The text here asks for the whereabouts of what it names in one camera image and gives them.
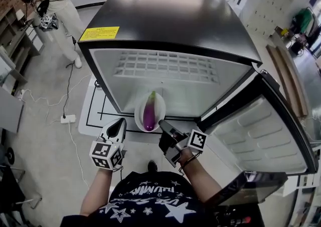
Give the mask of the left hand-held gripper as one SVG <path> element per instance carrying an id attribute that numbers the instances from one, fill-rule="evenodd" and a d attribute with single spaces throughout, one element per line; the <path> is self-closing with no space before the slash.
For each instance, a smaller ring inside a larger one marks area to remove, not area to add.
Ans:
<path id="1" fill-rule="evenodd" d="M 124 158 L 124 139 L 127 121 L 118 118 L 105 125 L 97 140 L 92 142 L 89 156 L 95 166 L 107 170 L 116 170 Z"/>

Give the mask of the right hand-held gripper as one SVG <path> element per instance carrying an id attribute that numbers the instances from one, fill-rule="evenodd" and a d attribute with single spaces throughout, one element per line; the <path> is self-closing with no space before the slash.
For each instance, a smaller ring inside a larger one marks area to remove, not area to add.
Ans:
<path id="1" fill-rule="evenodd" d="M 192 153 L 203 153 L 208 138 L 207 134 L 197 130 L 192 130 L 191 133 L 182 133 L 165 120 L 160 120 L 158 123 L 163 130 L 158 146 L 166 160 L 174 168 L 183 150 L 189 148 Z"/>

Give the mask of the white round plate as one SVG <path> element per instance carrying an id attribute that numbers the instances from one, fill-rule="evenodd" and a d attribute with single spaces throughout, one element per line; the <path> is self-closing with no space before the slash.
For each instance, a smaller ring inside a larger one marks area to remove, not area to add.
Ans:
<path id="1" fill-rule="evenodd" d="M 158 94 L 156 92 L 156 98 L 155 98 L 155 127 L 154 130 L 151 132 L 148 132 L 144 129 L 143 127 L 143 112 L 144 112 L 144 108 L 145 108 L 145 104 L 147 102 L 147 99 L 149 97 L 149 95 L 151 94 L 145 94 L 136 104 L 135 106 L 135 111 L 134 111 L 134 119 L 135 119 L 135 123 L 138 126 L 138 128 L 143 131 L 143 132 L 147 132 L 147 133 L 152 133 L 156 130 L 159 129 L 159 121 L 160 120 L 164 120 L 165 118 L 165 114 L 166 114 L 166 105 L 165 105 L 165 101 L 162 98 L 162 96 L 160 94 Z"/>

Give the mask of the purple eggplant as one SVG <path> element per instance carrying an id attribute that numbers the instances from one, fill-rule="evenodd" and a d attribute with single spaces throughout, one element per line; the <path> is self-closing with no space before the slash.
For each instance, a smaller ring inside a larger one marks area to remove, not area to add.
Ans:
<path id="1" fill-rule="evenodd" d="M 155 98 L 156 92 L 152 91 L 143 112 L 143 127 L 148 132 L 153 131 L 155 127 Z"/>

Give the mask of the black mini fridge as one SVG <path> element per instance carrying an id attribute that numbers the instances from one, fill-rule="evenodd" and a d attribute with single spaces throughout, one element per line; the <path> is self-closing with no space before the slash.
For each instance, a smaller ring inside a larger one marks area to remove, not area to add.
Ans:
<path id="1" fill-rule="evenodd" d="M 79 41 L 118 114 L 152 91 L 164 120 L 208 135 L 232 171 L 314 174 L 319 165 L 279 84 L 224 0 L 107 0 Z"/>

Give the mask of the person's left forearm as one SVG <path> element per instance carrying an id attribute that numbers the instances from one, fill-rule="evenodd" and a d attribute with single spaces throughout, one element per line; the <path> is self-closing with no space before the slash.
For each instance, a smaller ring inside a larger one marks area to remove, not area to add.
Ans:
<path id="1" fill-rule="evenodd" d="M 80 215 L 89 216 L 108 203 L 112 170 L 99 169 L 81 205 Z"/>

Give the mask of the white table with black lines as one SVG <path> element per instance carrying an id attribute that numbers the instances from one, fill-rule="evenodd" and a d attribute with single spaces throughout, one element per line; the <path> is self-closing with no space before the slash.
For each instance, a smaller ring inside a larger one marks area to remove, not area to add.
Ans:
<path id="1" fill-rule="evenodd" d="M 127 122 L 125 141 L 155 143 L 159 142 L 161 130 L 152 133 L 142 132 L 136 125 L 133 115 L 118 114 L 101 88 L 95 87 L 96 78 L 91 76 L 79 120 L 81 134 L 97 137 L 102 128 L 118 118 Z"/>

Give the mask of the white power strip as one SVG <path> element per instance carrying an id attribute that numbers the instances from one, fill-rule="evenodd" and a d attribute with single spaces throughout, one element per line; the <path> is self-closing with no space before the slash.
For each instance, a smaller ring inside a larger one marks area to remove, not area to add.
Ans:
<path id="1" fill-rule="evenodd" d="M 60 120 L 61 124 L 70 124 L 76 122 L 76 115 L 63 115 Z"/>

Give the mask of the black star print shirt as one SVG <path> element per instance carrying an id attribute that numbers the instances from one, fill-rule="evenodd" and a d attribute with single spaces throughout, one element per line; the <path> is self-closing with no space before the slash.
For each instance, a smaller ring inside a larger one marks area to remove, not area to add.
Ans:
<path id="1" fill-rule="evenodd" d="M 65 216 L 60 227 L 203 227 L 209 221 L 204 204 L 181 175 L 132 172 L 106 205 L 89 216 Z"/>

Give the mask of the black glossy case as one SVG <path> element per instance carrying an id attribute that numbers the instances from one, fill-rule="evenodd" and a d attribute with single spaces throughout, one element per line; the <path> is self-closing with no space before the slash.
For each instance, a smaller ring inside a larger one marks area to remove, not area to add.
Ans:
<path id="1" fill-rule="evenodd" d="M 284 172 L 244 171 L 205 203 L 214 227 L 265 227 L 259 204 L 288 180 Z"/>

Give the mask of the grey cabinet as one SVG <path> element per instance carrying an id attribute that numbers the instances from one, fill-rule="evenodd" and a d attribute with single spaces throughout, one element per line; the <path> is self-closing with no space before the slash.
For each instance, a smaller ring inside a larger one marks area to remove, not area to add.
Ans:
<path id="1" fill-rule="evenodd" d="M 22 101 L 0 87 L 0 128 L 17 134 L 23 107 Z"/>

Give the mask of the black round disc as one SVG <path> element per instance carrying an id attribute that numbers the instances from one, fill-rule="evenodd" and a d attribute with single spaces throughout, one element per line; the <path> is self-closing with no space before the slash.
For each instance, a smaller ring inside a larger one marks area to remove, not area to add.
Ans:
<path id="1" fill-rule="evenodd" d="M 6 157 L 8 159 L 9 164 L 13 165 L 15 163 L 15 154 L 11 147 L 7 149 Z"/>

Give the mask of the long wooden bench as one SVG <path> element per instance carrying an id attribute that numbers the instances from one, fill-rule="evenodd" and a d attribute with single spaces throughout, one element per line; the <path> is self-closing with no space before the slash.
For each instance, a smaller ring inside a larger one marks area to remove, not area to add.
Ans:
<path id="1" fill-rule="evenodd" d="M 267 45 L 266 49 L 279 75 L 288 104 L 298 118 L 305 118 L 308 115 L 306 100 L 286 51 L 271 45 Z"/>

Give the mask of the wooden shelf unit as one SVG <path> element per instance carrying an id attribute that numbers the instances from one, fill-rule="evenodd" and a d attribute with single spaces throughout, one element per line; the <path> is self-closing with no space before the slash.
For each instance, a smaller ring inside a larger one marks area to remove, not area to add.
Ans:
<path id="1" fill-rule="evenodd" d="M 13 7 L 0 17 L 0 57 L 12 68 L 10 74 L 20 84 L 27 82 L 24 73 L 31 57 L 27 28 L 17 19 Z"/>

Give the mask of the clothes rack with garments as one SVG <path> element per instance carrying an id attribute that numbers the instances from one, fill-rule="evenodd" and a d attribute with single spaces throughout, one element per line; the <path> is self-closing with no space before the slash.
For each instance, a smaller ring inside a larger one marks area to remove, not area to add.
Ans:
<path id="1" fill-rule="evenodd" d="M 290 31 L 293 35 L 303 35 L 303 40 L 310 48 L 321 35 L 321 21 L 310 7 L 306 7 L 292 18 Z"/>

